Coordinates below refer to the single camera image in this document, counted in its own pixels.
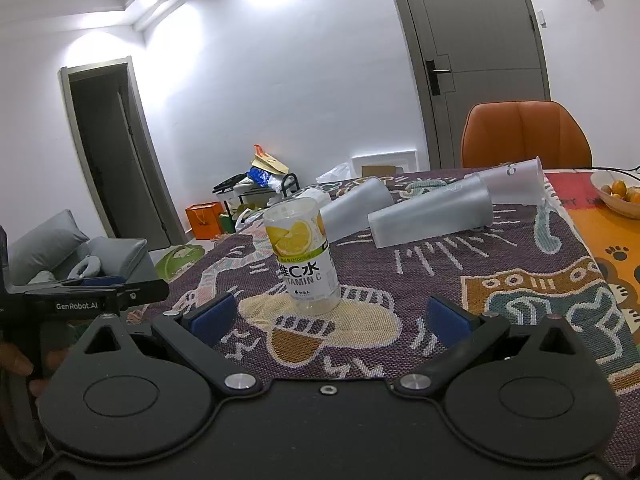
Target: hand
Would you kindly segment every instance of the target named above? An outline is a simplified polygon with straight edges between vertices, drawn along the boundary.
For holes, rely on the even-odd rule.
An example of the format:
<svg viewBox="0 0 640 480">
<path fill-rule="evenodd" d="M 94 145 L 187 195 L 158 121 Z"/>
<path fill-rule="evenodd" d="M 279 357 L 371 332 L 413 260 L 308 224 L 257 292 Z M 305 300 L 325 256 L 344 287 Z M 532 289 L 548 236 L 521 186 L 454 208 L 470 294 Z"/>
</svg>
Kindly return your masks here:
<svg viewBox="0 0 640 480">
<path fill-rule="evenodd" d="M 68 349 L 49 352 L 45 358 L 45 364 L 52 370 L 57 370 L 65 360 Z M 4 368 L 22 377 L 28 377 L 33 372 L 33 364 L 12 343 L 0 343 L 0 368 Z M 34 379 L 29 383 L 31 395 L 39 397 L 49 384 L 48 379 Z"/>
</svg>

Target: orange tablecloth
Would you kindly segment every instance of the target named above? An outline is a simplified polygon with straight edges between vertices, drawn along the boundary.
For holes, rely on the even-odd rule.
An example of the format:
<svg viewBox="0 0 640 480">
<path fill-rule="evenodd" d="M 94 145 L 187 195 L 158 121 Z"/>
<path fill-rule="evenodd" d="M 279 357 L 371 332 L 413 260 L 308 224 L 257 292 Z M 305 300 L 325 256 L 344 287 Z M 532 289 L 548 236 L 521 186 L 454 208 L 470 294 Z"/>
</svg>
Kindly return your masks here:
<svg viewBox="0 0 640 480">
<path fill-rule="evenodd" d="M 609 209 L 593 189 L 591 173 L 546 177 L 593 253 L 640 349 L 640 220 Z"/>
</svg>

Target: vitamin c water bottle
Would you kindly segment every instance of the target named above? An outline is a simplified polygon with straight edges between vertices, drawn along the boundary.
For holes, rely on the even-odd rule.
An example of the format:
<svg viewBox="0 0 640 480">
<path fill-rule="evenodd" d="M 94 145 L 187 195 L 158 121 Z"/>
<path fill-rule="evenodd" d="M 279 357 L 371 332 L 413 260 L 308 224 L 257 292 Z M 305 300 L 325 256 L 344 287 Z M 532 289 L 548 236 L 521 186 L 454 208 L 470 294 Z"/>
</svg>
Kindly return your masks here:
<svg viewBox="0 0 640 480">
<path fill-rule="evenodd" d="M 297 311 L 318 316 L 335 308 L 340 303 L 340 285 L 318 202 L 287 200 L 267 209 L 263 218 Z"/>
</svg>

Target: bowl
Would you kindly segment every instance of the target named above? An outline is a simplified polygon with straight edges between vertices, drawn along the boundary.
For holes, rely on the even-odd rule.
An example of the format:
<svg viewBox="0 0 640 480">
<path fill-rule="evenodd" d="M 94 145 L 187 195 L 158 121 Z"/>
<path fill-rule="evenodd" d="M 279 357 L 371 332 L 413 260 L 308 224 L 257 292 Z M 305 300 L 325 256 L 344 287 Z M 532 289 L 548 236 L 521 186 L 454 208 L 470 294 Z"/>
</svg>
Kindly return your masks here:
<svg viewBox="0 0 640 480">
<path fill-rule="evenodd" d="M 636 180 L 624 173 L 612 170 L 600 170 L 591 175 L 591 185 L 596 189 L 598 196 L 610 209 L 628 218 L 640 219 L 640 204 L 614 198 L 612 195 L 600 189 L 605 184 L 611 186 L 616 180 L 622 180 L 627 187 L 636 188 L 637 191 L 640 192 L 640 180 Z"/>
</svg>

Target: blue gripper pad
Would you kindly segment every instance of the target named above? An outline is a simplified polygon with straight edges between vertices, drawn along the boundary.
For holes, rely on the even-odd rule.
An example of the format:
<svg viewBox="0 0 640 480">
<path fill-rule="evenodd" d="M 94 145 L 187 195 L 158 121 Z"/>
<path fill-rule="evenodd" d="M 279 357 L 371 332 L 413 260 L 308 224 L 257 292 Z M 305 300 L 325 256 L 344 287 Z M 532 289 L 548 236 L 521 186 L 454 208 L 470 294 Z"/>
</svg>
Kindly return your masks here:
<svg viewBox="0 0 640 480">
<path fill-rule="evenodd" d="M 78 285 L 81 286 L 110 286 L 125 283 L 122 276 L 96 276 L 95 278 L 81 278 Z"/>
<path fill-rule="evenodd" d="M 207 345 L 215 345 L 233 327 L 238 302 L 226 292 L 182 316 L 180 324 Z"/>
<path fill-rule="evenodd" d="M 478 328 L 480 319 L 446 298 L 434 295 L 427 305 L 427 326 L 438 341 L 449 348 Z"/>
</svg>

